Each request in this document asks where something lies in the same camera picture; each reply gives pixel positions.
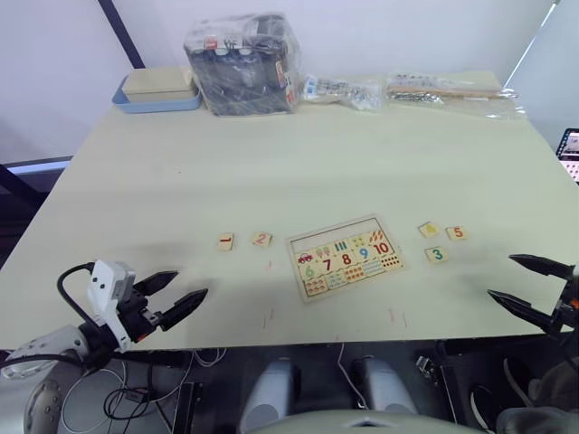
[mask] number 3 tile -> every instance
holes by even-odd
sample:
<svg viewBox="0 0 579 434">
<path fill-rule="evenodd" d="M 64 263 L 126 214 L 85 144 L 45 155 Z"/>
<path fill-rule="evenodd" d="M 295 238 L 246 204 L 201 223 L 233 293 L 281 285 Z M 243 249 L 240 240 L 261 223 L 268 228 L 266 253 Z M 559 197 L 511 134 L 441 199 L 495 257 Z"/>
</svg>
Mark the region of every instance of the number 3 tile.
<svg viewBox="0 0 579 434">
<path fill-rule="evenodd" d="M 424 253 L 426 253 L 426 258 L 428 258 L 432 264 L 440 264 L 445 260 L 449 260 L 449 252 L 441 246 L 426 249 Z"/>
</svg>

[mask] table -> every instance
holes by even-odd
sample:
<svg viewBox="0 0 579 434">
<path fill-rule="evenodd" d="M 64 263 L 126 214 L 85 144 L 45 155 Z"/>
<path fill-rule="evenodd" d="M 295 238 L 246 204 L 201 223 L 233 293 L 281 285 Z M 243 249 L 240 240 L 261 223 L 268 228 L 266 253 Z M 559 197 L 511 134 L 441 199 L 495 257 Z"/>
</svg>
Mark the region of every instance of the table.
<svg viewBox="0 0 579 434">
<path fill-rule="evenodd" d="M 138 278 L 179 269 L 151 298 L 155 310 L 210 289 L 182 324 L 136 349 L 537 333 L 486 290 L 550 312 L 563 282 L 507 255 L 576 261 L 578 204 L 574 182 L 524 119 L 403 106 L 303 106 L 259 118 L 112 108 L 0 272 L 0 347 L 79 324 L 55 281 L 96 258 L 123 260 Z M 284 240 L 371 213 L 408 268 L 305 305 Z M 417 227 L 427 221 L 462 225 L 470 239 L 426 240 Z M 234 249 L 217 251 L 227 231 Z M 273 234 L 269 249 L 251 245 L 255 231 Z M 451 260 L 428 263 L 433 245 Z M 88 309 L 87 276 L 66 283 Z"/>
</svg>

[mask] plastic bag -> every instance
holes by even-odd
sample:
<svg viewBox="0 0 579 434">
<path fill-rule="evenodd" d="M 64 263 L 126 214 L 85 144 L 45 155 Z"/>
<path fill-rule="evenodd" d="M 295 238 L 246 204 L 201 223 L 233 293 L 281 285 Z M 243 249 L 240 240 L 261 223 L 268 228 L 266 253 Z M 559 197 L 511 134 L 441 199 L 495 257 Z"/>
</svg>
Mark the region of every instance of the plastic bag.
<svg viewBox="0 0 579 434">
<path fill-rule="evenodd" d="M 486 118 L 523 118 L 512 89 L 481 86 L 472 81 L 448 80 L 420 74 L 396 74 L 386 80 L 385 97 L 394 103 L 458 111 Z"/>
<path fill-rule="evenodd" d="M 308 75 L 302 98 L 307 102 L 329 104 L 339 102 L 356 110 L 377 111 L 382 108 L 382 84 L 379 81 L 348 82 L 319 79 Z"/>
<path fill-rule="evenodd" d="M 283 14 L 204 20 L 186 36 L 184 48 L 195 83 L 215 115 L 295 108 L 299 45 Z"/>
</svg>

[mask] red number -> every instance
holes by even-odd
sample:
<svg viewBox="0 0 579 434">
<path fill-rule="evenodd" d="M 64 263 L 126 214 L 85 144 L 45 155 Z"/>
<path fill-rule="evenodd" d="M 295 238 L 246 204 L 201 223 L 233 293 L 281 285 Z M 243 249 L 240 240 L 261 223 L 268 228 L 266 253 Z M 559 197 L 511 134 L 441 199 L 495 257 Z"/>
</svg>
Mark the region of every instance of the red number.
<svg viewBox="0 0 579 434">
<path fill-rule="evenodd" d="M 388 249 L 388 244 L 385 242 L 381 242 L 380 244 L 375 244 L 374 248 L 378 251 L 378 254 L 381 255 L 382 253 L 388 253 L 390 249 Z"/>
</svg>

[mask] screen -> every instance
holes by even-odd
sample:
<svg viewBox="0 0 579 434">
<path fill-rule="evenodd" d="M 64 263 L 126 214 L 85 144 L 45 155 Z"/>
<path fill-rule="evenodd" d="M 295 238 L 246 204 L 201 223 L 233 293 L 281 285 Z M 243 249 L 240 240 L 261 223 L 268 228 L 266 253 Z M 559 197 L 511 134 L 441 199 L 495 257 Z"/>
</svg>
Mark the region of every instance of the screen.
<svg viewBox="0 0 579 434">
<path fill-rule="evenodd" d="M 579 131 L 569 133 L 569 137 L 563 145 L 561 160 L 579 160 Z"/>
</svg>

